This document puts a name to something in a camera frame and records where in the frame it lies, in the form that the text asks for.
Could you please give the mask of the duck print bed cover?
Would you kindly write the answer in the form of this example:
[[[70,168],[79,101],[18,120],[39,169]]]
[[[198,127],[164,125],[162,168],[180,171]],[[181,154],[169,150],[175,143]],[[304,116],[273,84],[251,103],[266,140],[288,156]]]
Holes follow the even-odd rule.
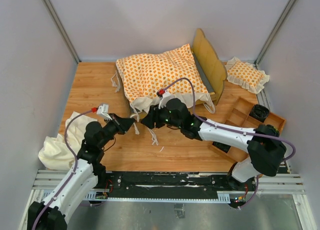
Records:
[[[143,53],[120,58],[115,65],[131,116],[137,120],[142,113],[148,113],[150,106],[159,104],[157,92],[165,87],[188,108],[200,100],[208,112],[215,112],[189,44],[160,54]]]

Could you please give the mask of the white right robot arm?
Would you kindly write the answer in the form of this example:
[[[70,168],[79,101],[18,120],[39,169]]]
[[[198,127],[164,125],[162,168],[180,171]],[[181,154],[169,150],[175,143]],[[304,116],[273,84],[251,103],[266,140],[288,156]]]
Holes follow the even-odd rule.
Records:
[[[140,122],[150,129],[170,125],[189,139],[219,142],[245,151],[248,157],[235,163],[226,178],[232,190],[240,189],[248,179],[260,174],[274,177],[287,150],[282,139],[267,125],[241,128],[220,124],[191,114],[178,99],[170,100],[165,107],[151,106]]]

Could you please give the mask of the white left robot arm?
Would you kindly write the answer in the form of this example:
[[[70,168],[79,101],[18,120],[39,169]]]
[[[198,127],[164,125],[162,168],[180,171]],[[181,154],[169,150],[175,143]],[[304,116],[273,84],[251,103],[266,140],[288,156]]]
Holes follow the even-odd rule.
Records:
[[[134,124],[133,118],[110,114],[106,125],[87,124],[75,162],[62,181],[40,203],[33,202],[27,212],[28,230],[65,230],[71,216],[93,188],[104,188],[108,178],[101,164],[104,146],[117,134],[125,134]]]

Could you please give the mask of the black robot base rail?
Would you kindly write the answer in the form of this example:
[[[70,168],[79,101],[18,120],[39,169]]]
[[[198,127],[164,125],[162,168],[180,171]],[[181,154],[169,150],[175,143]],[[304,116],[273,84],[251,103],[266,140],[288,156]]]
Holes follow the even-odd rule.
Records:
[[[253,193],[265,195],[303,195],[298,174],[279,173],[274,177],[251,178],[233,190],[225,173],[201,172],[108,172],[106,185],[95,187],[84,197],[101,202],[153,203],[237,203]]]

